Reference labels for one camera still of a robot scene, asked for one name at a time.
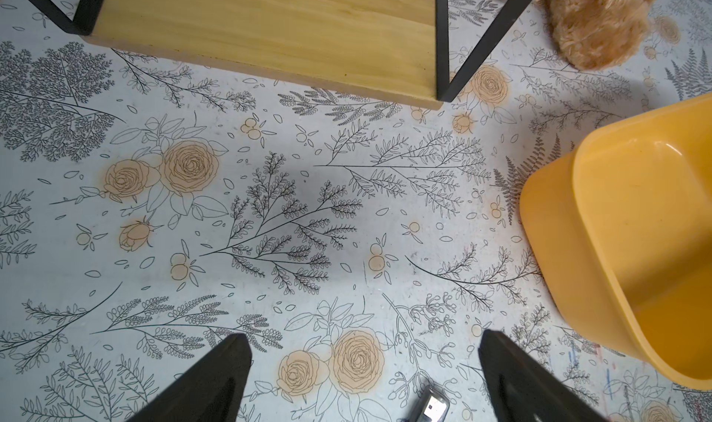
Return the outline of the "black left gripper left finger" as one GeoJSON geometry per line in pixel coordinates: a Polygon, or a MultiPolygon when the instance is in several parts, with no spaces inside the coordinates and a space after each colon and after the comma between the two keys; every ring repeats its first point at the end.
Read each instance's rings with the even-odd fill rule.
{"type": "Polygon", "coordinates": [[[251,361],[247,336],[230,335],[131,420],[235,421],[251,361]]]}

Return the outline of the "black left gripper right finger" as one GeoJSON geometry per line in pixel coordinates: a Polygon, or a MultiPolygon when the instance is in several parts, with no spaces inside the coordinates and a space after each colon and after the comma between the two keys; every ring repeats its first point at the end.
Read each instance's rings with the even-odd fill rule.
{"type": "Polygon", "coordinates": [[[478,356],[499,421],[603,421],[501,331],[482,334],[478,356]]]}

